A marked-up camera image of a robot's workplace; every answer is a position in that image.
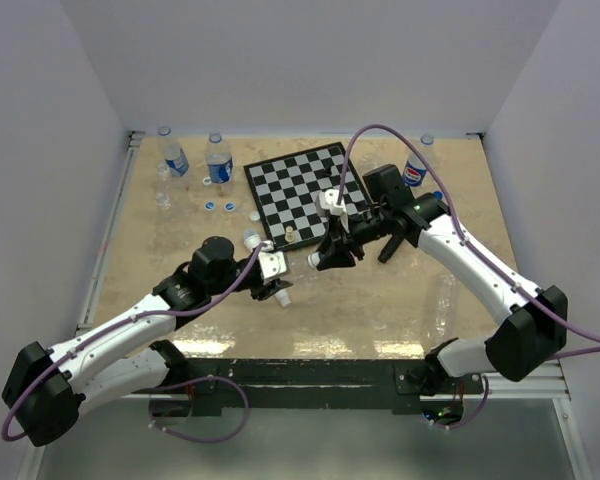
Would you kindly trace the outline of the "crushed clear bottle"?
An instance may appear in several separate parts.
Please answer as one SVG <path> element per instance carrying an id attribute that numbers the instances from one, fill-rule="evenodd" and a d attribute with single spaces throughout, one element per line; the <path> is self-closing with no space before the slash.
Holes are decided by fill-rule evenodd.
<path id="1" fill-rule="evenodd" d="M 310 272 L 307 263 L 308 253 L 305 250 L 292 250 L 285 253 L 288 266 L 288 273 L 283 278 L 290 282 L 296 282 L 303 279 Z"/>

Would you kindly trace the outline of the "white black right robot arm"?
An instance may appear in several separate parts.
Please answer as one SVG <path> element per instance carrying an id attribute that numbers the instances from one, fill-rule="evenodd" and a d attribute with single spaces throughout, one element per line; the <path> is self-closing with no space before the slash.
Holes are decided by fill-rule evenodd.
<path id="1" fill-rule="evenodd" d="M 519 382 L 566 345 L 562 321 L 568 300 L 557 287 L 543 289 L 515 273 L 462 224 L 432 193 L 413 196 L 393 165 L 363 177 L 373 201 L 362 214 L 348 215 L 336 189 L 321 192 L 316 208 L 327 232 L 309 265 L 318 270 L 351 268 L 365 244 L 391 236 L 436 259 L 480 301 L 497 324 L 485 338 L 451 339 L 431 350 L 407 377 L 424 395 L 449 392 L 461 377 L 496 372 Z"/>

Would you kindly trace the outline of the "white Pocari Sweat cap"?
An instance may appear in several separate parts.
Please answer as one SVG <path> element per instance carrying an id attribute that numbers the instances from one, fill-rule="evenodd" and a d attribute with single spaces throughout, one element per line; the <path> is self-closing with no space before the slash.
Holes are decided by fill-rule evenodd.
<path id="1" fill-rule="evenodd" d="M 307 263 L 311 269 L 316 269 L 321 260 L 319 252 L 314 252 L 307 257 Z"/>

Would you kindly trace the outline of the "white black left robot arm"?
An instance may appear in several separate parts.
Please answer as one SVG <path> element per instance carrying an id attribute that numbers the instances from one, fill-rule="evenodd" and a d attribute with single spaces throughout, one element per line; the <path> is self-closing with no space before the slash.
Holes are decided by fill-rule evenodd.
<path id="1" fill-rule="evenodd" d="M 235 260 L 225 237 L 207 238 L 126 312 L 73 339 L 45 348 L 34 341 L 17 354 L 2 400 L 9 411 L 1 436 L 48 445 L 89 410 L 143 389 L 180 390 L 185 360 L 162 340 L 234 292 L 264 301 L 289 287 L 285 253 L 260 241 L 249 256 Z"/>

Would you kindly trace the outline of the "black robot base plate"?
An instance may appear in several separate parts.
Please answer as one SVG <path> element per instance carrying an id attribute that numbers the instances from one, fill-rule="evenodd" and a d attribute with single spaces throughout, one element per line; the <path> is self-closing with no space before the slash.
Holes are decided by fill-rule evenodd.
<path id="1" fill-rule="evenodd" d="M 419 360 L 188 358 L 162 382 L 175 385 L 215 375 L 245 392 L 256 409 L 388 410 L 421 413 L 415 381 Z"/>

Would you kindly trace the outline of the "Pepsi labelled bottle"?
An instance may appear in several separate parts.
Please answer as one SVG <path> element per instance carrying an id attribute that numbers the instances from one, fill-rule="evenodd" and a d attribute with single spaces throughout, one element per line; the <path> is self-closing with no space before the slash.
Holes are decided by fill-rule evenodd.
<path id="1" fill-rule="evenodd" d="M 415 144 L 419 153 L 425 158 L 430 166 L 435 164 L 434 136 L 424 133 L 420 140 Z M 429 173 L 429 169 L 421 159 L 410 151 L 407 162 L 402 172 L 404 183 L 413 191 L 419 190 Z"/>

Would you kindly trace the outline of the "clear bottle without label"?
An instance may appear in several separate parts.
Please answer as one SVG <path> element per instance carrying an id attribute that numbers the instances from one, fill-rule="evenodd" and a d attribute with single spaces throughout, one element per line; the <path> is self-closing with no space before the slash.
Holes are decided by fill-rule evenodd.
<path id="1" fill-rule="evenodd" d="M 358 162 L 358 168 L 362 173 L 367 173 L 381 164 L 381 158 L 375 153 L 367 153 L 363 155 Z"/>

